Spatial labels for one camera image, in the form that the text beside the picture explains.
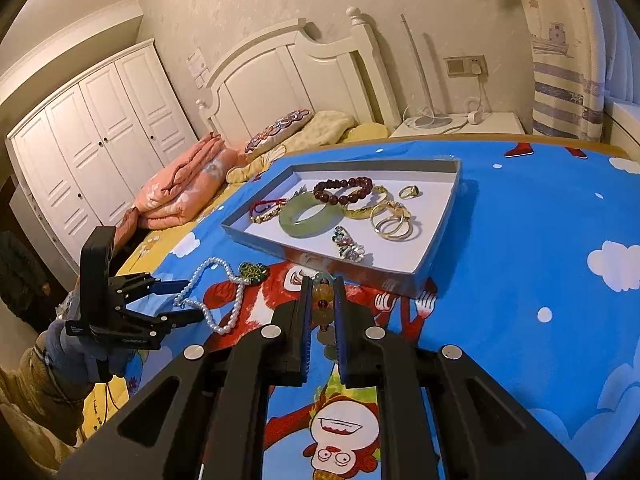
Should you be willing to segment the gloved left hand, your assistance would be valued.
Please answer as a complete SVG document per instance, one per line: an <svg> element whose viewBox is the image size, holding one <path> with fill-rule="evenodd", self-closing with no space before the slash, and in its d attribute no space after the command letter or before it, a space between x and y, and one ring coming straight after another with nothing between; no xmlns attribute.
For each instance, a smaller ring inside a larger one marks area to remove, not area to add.
<svg viewBox="0 0 640 480"><path fill-rule="evenodd" d="M124 377L136 353L131 349L106 348L91 338L69 335L65 318L59 316L44 333L46 363L68 382L94 385Z"/></svg>

